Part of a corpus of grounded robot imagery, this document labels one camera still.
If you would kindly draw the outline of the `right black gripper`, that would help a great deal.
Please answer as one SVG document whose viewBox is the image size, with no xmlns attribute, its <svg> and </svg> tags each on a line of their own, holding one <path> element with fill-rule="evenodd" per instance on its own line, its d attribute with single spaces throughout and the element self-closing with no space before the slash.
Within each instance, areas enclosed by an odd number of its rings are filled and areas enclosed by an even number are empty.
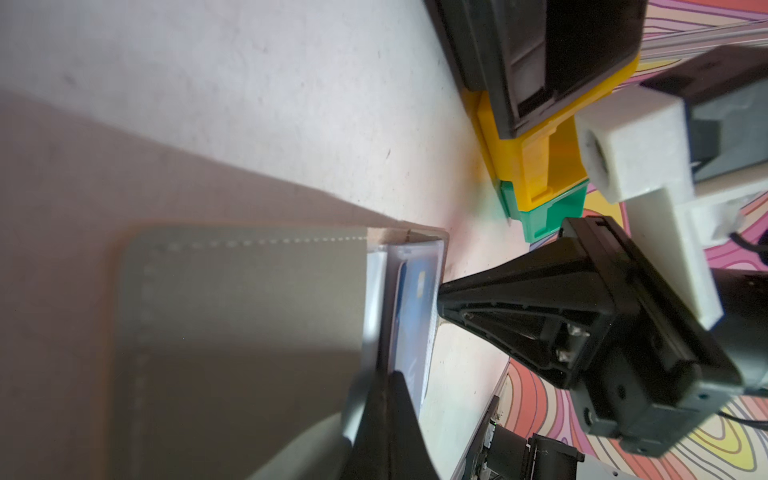
<svg viewBox="0 0 768 480">
<path fill-rule="evenodd" d="M 657 305 L 639 320 L 627 242 L 611 217 L 568 218 L 555 241 L 443 284 L 437 309 L 556 388 L 584 379 L 582 430 L 658 458 L 733 398 L 766 397 L 767 274 L 714 270 L 710 330 Z"/>
</svg>

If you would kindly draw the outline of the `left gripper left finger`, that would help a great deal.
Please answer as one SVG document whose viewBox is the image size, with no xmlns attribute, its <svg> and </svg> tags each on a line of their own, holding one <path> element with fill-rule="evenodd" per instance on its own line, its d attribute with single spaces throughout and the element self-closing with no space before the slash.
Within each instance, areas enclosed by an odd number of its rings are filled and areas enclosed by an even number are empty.
<svg viewBox="0 0 768 480">
<path fill-rule="evenodd" d="M 388 479 L 389 395 L 386 374 L 378 374 L 369 390 L 355 442 L 341 479 Z"/>
</svg>

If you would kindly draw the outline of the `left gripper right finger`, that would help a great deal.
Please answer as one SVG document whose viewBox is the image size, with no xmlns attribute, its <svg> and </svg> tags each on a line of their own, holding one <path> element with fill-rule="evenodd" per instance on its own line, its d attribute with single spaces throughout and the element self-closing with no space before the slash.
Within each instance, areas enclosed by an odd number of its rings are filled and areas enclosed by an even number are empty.
<svg viewBox="0 0 768 480">
<path fill-rule="evenodd" d="M 389 479 L 438 479 L 401 372 L 388 377 Z"/>
</svg>

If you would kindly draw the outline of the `blue VIP credit card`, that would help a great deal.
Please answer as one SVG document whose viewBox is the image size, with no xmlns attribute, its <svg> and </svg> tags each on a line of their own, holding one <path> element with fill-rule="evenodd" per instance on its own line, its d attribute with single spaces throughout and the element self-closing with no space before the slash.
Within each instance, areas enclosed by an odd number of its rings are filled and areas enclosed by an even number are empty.
<svg viewBox="0 0 768 480">
<path fill-rule="evenodd" d="M 394 305 L 393 370 L 403 374 L 416 416 L 425 391 L 438 259 L 405 260 L 398 270 Z"/>
</svg>

